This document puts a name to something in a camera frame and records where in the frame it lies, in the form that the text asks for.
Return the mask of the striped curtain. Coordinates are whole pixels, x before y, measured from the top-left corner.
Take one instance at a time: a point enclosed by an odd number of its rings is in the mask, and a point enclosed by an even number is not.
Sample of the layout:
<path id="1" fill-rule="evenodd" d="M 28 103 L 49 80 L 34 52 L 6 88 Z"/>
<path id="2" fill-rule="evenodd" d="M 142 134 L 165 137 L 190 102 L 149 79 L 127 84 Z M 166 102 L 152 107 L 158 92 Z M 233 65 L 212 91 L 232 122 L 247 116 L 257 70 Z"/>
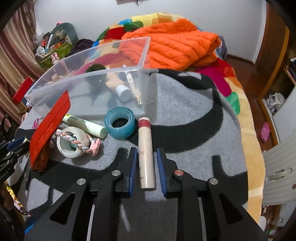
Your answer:
<path id="1" fill-rule="evenodd" d="M 13 96 L 27 77 L 37 80 L 44 73 L 33 53 L 35 3 L 24 1 L 1 31 L 1 118 L 8 114 L 18 124 L 25 106 L 13 103 Z"/>

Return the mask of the pink croc shoe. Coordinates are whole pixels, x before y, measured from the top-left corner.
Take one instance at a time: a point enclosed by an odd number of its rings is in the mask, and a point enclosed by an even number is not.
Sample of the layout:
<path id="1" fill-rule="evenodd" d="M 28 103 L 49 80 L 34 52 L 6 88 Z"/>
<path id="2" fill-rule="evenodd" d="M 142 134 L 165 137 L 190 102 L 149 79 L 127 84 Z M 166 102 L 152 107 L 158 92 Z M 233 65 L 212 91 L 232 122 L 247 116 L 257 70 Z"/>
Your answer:
<path id="1" fill-rule="evenodd" d="M 268 137 L 269 137 L 269 134 L 270 134 L 270 127 L 269 127 L 269 124 L 268 124 L 267 121 L 263 124 L 263 126 L 262 126 L 262 128 L 261 128 L 259 134 L 260 134 L 260 138 L 261 138 L 261 140 L 262 140 L 264 143 L 267 142 Z"/>

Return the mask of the wooden shelf unit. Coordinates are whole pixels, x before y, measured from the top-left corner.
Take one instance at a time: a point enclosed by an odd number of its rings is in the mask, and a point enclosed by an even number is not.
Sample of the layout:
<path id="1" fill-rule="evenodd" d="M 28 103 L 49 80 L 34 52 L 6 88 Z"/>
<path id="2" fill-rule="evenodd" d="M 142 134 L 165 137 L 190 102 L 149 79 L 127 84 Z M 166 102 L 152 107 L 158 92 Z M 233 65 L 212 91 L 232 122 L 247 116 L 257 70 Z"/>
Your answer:
<path id="1" fill-rule="evenodd" d="M 267 105 L 267 98 L 275 93 L 281 93 L 284 97 L 288 97 L 295 86 L 295 81 L 290 78 L 286 69 L 286 67 L 290 65 L 289 54 L 285 53 L 281 60 L 280 64 L 276 64 L 274 72 L 257 99 L 259 106 L 263 111 L 264 117 L 270 127 L 270 137 L 273 146 L 279 144 L 280 139 L 273 121 L 273 114 Z"/>

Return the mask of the white green cream tube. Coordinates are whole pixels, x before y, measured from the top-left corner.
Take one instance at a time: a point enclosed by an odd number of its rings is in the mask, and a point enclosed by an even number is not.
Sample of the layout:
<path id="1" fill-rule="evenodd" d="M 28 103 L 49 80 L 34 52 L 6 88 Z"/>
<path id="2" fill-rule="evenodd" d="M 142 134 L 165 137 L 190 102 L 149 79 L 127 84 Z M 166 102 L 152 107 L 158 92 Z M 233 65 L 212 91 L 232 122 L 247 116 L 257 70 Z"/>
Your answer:
<path id="1" fill-rule="evenodd" d="M 97 138 L 105 138 L 107 136 L 107 129 L 104 126 L 78 118 L 73 115 L 66 114 L 62 122 L 69 126 L 74 126 L 84 130 L 86 133 L 95 136 Z"/>

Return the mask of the grey neck pillow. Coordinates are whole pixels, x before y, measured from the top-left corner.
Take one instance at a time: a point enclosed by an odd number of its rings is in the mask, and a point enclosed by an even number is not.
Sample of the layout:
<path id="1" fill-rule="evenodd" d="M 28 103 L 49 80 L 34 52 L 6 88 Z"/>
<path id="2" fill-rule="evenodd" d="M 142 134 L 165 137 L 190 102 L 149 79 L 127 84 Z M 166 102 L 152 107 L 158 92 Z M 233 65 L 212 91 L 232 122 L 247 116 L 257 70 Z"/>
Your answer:
<path id="1" fill-rule="evenodd" d="M 74 45 L 78 42 L 78 36 L 74 26 L 71 23 L 61 23 L 56 25 L 55 28 L 51 31 L 52 34 L 66 33 L 67 42 L 70 45 Z"/>

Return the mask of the cream tube with red band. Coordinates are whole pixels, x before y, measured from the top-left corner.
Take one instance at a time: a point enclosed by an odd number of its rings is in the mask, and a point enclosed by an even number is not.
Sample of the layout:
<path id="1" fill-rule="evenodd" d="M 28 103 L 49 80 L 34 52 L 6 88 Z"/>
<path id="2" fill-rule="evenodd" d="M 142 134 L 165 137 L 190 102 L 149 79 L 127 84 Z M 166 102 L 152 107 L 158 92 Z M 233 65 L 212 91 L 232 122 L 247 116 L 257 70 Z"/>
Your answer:
<path id="1" fill-rule="evenodd" d="M 140 188 L 155 189 L 151 121 L 147 117 L 142 117 L 138 120 L 138 163 Z"/>

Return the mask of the dark clothes pile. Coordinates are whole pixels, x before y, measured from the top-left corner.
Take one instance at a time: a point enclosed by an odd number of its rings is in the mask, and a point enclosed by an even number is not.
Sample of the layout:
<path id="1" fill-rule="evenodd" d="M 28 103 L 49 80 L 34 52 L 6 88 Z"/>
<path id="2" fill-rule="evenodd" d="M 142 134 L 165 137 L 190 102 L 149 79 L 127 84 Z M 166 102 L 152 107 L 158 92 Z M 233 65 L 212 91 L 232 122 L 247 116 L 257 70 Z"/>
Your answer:
<path id="1" fill-rule="evenodd" d="M 94 41 L 92 41 L 92 40 L 81 39 L 73 45 L 73 48 L 65 57 L 69 57 L 69 56 L 79 53 L 83 50 L 91 48 L 93 44 L 94 44 Z"/>

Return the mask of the red paper packet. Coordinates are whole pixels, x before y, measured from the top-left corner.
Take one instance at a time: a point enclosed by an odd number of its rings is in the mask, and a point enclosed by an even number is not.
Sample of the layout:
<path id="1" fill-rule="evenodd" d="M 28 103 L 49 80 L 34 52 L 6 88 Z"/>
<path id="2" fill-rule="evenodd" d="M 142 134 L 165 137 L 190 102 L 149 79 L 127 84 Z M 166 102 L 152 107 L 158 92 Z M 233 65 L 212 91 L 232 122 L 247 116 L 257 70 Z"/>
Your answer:
<path id="1" fill-rule="evenodd" d="M 51 137 L 70 107 L 70 98 L 66 90 L 35 130 L 30 141 L 30 162 L 32 170 L 44 171 L 46 169 Z"/>

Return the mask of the white suitcase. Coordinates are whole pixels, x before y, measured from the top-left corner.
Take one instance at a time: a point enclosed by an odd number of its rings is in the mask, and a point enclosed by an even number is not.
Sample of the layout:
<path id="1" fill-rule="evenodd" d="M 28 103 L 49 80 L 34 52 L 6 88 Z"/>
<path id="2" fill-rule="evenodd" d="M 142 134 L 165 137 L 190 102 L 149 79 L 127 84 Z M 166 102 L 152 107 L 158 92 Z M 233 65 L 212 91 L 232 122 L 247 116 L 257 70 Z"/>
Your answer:
<path id="1" fill-rule="evenodd" d="M 295 201 L 295 132 L 270 150 L 264 151 L 265 181 L 263 206 Z"/>

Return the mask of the clear plastic storage bin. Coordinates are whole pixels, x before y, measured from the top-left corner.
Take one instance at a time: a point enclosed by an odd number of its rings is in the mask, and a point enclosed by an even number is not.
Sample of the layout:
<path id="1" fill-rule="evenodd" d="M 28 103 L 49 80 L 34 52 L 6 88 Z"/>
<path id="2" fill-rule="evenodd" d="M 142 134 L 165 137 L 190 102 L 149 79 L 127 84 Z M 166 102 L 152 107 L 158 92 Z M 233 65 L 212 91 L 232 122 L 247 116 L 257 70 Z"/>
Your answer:
<path id="1" fill-rule="evenodd" d="M 59 60 L 27 91 L 25 99 L 45 117 L 64 92 L 70 115 L 95 118 L 125 107 L 135 115 L 146 109 L 149 37 L 118 40 Z"/>

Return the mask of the green cluttered storage basket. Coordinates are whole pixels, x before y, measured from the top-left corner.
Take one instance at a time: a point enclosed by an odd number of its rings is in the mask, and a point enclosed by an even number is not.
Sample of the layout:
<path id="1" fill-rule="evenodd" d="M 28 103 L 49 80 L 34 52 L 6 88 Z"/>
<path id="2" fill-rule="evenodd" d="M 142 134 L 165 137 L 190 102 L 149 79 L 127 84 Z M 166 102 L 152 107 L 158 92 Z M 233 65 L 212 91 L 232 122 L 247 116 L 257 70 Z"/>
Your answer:
<path id="1" fill-rule="evenodd" d="M 35 57 L 39 64 L 45 69 L 50 69 L 59 60 L 64 58 L 70 53 L 72 45 L 63 41 L 52 47 L 45 48 L 45 46 L 39 46 L 36 50 Z"/>

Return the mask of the grey black fleece blanket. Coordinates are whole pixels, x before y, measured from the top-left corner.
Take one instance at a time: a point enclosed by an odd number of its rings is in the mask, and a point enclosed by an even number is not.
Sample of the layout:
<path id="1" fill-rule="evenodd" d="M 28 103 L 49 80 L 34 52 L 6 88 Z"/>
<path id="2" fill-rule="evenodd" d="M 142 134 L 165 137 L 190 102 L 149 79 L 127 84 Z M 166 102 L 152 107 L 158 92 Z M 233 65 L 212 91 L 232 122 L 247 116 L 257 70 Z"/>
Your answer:
<path id="1" fill-rule="evenodd" d="M 236 200 L 247 206 L 248 177 L 236 113 L 206 75 L 156 70 L 150 73 L 147 117 L 152 147 L 162 147 L 177 166 L 200 180 L 216 178 Z M 138 132 L 124 140 L 107 136 L 96 156 L 69 159 L 53 148 L 44 172 L 23 160 L 18 198 L 28 210 L 26 232 L 79 178 L 95 180 L 114 170 L 138 145 Z M 159 186 L 135 187 L 119 206 L 118 240 L 175 240 L 177 200 L 166 199 Z"/>

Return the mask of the orange puffer jacket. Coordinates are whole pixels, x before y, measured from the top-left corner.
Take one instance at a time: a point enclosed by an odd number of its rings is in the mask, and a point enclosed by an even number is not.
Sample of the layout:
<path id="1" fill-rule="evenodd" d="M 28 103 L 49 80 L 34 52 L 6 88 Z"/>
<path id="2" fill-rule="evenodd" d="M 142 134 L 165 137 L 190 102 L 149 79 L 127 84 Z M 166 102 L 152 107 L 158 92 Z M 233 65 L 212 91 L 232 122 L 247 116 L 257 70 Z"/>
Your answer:
<path id="1" fill-rule="evenodd" d="M 217 59 L 215 49 L 221 43 L 217 34 L 198 30 L 189 20 L 181 18 L 125 33 L 119 51 L 138 63 L 145 46 L 144 37 L 150 37 L 151 68 L 178 71 L 213 63 Z"/>

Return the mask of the red box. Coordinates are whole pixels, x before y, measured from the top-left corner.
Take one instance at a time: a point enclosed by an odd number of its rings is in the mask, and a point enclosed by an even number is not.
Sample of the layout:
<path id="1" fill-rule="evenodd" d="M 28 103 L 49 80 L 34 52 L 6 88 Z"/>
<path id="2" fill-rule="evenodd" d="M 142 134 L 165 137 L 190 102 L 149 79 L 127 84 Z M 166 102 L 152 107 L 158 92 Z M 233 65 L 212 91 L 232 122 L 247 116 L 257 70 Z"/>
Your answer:
<path id="1" fill-rule="evenodd" d="M 12 102 L 15 105 L 18 105 L 22 102 L 25 94 L 27 93 L 27 91 L 30 89 L 30 87 L 33 85 L 33 80 L 31 77 L 27 77 L 22 84 L 20 85 L 20 87 L 18 88 L 18 90 L 16 91 L 15 95 L 12 98 Z"/>

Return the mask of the silver white pen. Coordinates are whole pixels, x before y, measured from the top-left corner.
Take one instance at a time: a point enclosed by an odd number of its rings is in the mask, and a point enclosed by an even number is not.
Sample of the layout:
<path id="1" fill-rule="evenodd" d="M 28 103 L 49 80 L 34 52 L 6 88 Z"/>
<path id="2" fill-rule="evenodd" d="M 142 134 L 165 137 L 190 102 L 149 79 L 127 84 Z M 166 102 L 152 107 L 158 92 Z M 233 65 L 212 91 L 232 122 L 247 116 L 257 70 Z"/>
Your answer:
<path id="1" fill-rule="evenodd" d="M 128 85 L 129 85 L 129 88 L 130 90 L 132 91 L 132 94 L 133 94 L 133 97 L 134 99 L 137 101 L 137 104 L 138 105 L 141 105 L 142 104 L 142 101 L 141 101 L 141 98 L 140 98 L 140 91 L 133 79 L 133 76 L 130 72 L 128 71 L 125 71 L 125 76 L 126 76 L 126 80 L 128 82 Z"/>

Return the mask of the teal tape roll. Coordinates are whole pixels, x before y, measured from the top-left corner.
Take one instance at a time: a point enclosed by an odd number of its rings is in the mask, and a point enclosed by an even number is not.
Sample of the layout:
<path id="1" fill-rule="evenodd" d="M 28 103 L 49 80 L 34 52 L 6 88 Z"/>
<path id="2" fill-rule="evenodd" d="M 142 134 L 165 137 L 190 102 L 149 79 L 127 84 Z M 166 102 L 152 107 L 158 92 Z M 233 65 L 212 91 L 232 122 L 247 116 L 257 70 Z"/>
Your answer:
<path id="1" fill-rule="evenodd" d="M 104 117 L 104 125 L 111 137 L 115 139 L 128 138 L 135 130 L 134 113 L 125 107 L 113 108 Z"/>

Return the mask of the colourful patchwork blanket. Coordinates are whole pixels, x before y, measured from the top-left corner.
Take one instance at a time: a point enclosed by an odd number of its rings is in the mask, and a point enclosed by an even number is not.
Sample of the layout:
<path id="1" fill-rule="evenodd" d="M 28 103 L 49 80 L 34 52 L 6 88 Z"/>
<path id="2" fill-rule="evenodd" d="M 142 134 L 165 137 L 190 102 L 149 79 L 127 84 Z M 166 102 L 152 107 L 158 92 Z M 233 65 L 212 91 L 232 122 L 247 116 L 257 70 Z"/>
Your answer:
<path id="1" fill-rule="evenodd" d="M 166 14 L 161 12 L 133 16 L 108 27 L 99 35 L 93 45 L 97 46 L 121 40 L 123 35 L 127 32 L 133 32 L 139 28 L 160 23 L 175 22 L 181 18 L 184 17 L 177 14 Z M 225 60 L 219 58 L 217 53 L 215 54 L 217 55 L 217 59 L 213 63 L 201 67 L 190 66 L 185 69 L 185 71 L 203 73 L 210 77 L 237 114 L 241 127 L 242 146 L 248 176 L 247 211 L 255 221 L 259 221 L 263 199 L 265 165 L 254 128 L 251 107 L 233 67 Z"/>

